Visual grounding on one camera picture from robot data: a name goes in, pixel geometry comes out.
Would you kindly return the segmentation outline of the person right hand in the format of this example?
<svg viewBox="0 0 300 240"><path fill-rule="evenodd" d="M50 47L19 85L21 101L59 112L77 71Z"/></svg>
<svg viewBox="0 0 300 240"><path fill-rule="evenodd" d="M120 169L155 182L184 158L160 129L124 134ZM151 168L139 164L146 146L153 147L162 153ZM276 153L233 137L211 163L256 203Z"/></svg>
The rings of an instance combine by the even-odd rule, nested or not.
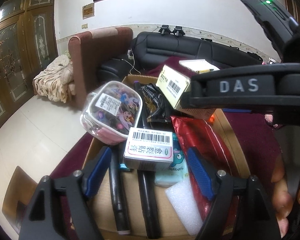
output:
<svg viewBox="0 0 300 240"><path fill-rule="evenodd" d="M273 124L273 116L266 114L264 116L268 125L277 127ZM293 198L288 193L288 186L285 179L285 167L282 159L282 155L279 154L271 176L271 182L274 183L274 191L272 196L272 204L276 211L276 218L280 229L281 238L283 238L288 232L288 215L292 211ZM300 204L300 191L298 192L298 202Z"/></svg>

